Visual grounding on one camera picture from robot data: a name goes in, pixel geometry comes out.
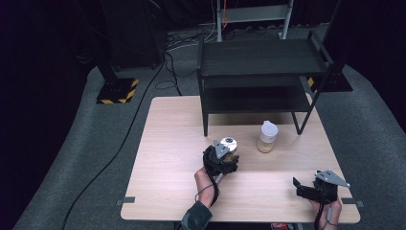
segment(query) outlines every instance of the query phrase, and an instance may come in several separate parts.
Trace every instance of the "hand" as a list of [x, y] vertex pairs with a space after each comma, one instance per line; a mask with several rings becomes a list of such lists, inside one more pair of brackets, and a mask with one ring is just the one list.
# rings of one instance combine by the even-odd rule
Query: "hand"
[[196, 181], [197, 192], [200, 193], [198, 200], [210, 208], [214, 199], [214, 186], [204, 167], [194, 174], [194, 180]]
[[[320, 203], [316, 202], [314, 200], [309, 200], [311, 206], [313, 207], [313, 211], [315, 215], [319, 212], [319, 207]], [[328, 209], [331, 207], [331, 219], [329, 223], [327, 223], [327, 214], [328, 214]], [[326, 204], [322, 216], [320, 217], [320, 222], [319, 222], [319, 229], [320, 230], [336, 230], [337, 229], [337, 223], [338, 219], [340, 218], [341, 214], [341, 209], [342, 205], [340, 202], [340, 199], [337, 199], [337, 201], [332, 202], [331, 204]]]

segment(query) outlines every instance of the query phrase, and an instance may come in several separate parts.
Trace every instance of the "gray carpet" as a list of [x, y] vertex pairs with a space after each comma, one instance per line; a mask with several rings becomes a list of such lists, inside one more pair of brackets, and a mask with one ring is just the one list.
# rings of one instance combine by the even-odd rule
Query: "gray carpet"
[[[324, 35], [326, 27], [312, 29]], [[233, 39], [276, 39], [278, 31]], [[306, 37], [307, 31], [293, 28], [288, 38]], [[176, 73], [181, 76], [180, 91], [184, 96], [198, 95], [193, 72], [196, 46], [170, 53]], [[156, 89], [171, 86], [167, 81], [173, 77], [165, 67], [147, 88], [157, 71], [134, 68], [117, 74], [119, 78], [140, 80], [134, 98], [125, 104], [95, 104], [103, 78], [97, 68], [89, 74], [69, 136], [15, 229], [61, 228], [77, 195], [120, 149], [134, 115], [135, 122], [122, 149], [78, 200], [66, 229], [173, 229], [172, 222], [123, 220], [121, 206], [116, 204], [124, 197], [151, 100], [177, 95], [173, 87]], [[316, 104], [351, 192], [365, 204], [359, 209], [361, 221], [340, 225], [340, 229], [406, 229], [406, 135], [372, 85], [348, 66], [344, 73], [354, 90], [324, 93]], [[305, 224], [304, 229], [312, 229], [312, 225]]]

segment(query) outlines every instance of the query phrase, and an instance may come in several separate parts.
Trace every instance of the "metal bracket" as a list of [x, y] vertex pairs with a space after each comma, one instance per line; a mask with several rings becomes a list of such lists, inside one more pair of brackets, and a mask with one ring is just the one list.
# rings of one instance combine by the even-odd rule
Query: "metal bracket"
[[214, 147], [215, 147], [215, 155], [217, 159], [221, 159], [230, 149], [223, 144], [219, 143], [217, 140], [214, 140]]
[[116, 205], [123, 205], [124, 203], [135, 203], [135, 197], [124, 197], [123, 199], [118, 199]]
[[342, 178], [340, 178], [340, 176], [338, 176], [336, 173], [334, 173], [332, 170], [327, 170], [324, 172], [317, 172], [315, 174], [319, 179], [330, 183], [330, 184], [335, 184], [335, 185], [341, 185], [344, 187], [349, 188], [350, 184], [347, 183], [345, 180], [343, 180]]

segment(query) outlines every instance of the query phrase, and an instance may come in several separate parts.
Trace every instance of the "metal frame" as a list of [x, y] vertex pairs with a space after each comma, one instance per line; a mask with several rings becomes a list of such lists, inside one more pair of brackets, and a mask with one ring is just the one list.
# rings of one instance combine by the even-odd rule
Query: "metal frame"
[[[246, 21], [265, 21], [265, 20], [281, 20], [283, 19], [283, 29], [281, 33], [278, 33], [280, 39], [286, 39], [287, 29], [289, 28], [290, 16], [292, 14], [293, 9], [293, 1], [288, 0], [286, 5], [278, 5], [278, 6], [265, 6], [265, 7], [253, 7], [253, 8], [239, 8], [239, 9], [228, 9], [227, 12], [234, 12], [234, 19], [229, 23], [233, 22], [246, 22]], [[217, 42], [221, 42], [221, 4], [220, 0], [217, 0]]]

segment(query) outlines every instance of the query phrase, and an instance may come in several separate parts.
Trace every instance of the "shelf leg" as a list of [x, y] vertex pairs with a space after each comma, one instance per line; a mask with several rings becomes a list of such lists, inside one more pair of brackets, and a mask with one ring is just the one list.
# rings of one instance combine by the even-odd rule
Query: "shelf leg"
[[217, 42], [223, 41], [223, 37], [221, 36], [221, 20], [220, 0], [217, 0]]
[[290, 16], [292, 15], [292, 9], [293, 9], [293, 0], [289, 0], [289, 2], [287, 3], [286, 16], [285, 16], [284, 22], [283, 22], [283, 31], [282, 31], [282, 33], [279, 33], [280, 39], [286, 39], [287, 28], [289, 28], [289, 22], [290, 22]]

